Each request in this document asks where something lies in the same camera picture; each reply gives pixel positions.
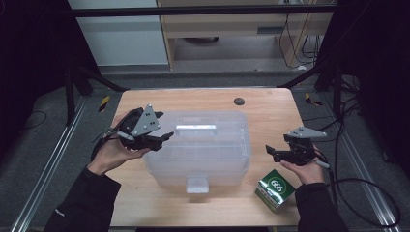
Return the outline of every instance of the green box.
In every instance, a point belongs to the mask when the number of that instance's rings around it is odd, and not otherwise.
[[[295,188],[274,169],[258,182],[255,193],[275,212],[294,191]]]

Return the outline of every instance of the hand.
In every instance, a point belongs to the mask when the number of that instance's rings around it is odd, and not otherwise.
[[[323,170],[315,161],[305,164],[304,166],[298,166],[294,163],[282,160],[280,164],[288,170],[293,171],[301,180],[302,184],[308,185],[313,183],[324,183]]]
[[[127,113],[115,117],[113,125],[117,125],[127,115]],[[87,168],[91,172],[101,176],[107,171],[121,166],[128,160],[142,158],[142,156],[149,151],[149,148],[138,151],[127,150],[123,144],[121,144],[118,135],[115,134],[110,137],[110,140],[102,145],[97,152],[96,157],[90,164],[87,165]]]

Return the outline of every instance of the white wall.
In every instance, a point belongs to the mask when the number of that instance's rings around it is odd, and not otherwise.
[[[156,7],[155,0],[69,0],[73,9]],[[99,66],[167,65],[158,16],[79,17]]]

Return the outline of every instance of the black jacket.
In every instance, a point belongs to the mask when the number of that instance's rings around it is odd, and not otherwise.
[[[44,232],[106,232],[121,185],[84,168],[64,202],[52,213]],[[299,231],[348,231],[325,184],[302,185],[295,192]]]

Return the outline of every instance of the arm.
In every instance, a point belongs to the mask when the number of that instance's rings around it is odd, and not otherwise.
[[[348,231],[326,189],[321,166],[314,161],[304,166],[287,161],[280,164],[293,171],[302,182],[295,192],[301,217],[298,231]]]
[[[124,116],[116,118],[114,124]],[[44,232],[108,231],[121,185],[105,173],[127,160],[142,158],[150,151],[129,151],[115,136],[111,138],[97,144],[96,156],[79,174],[63,203],[51,214]]]

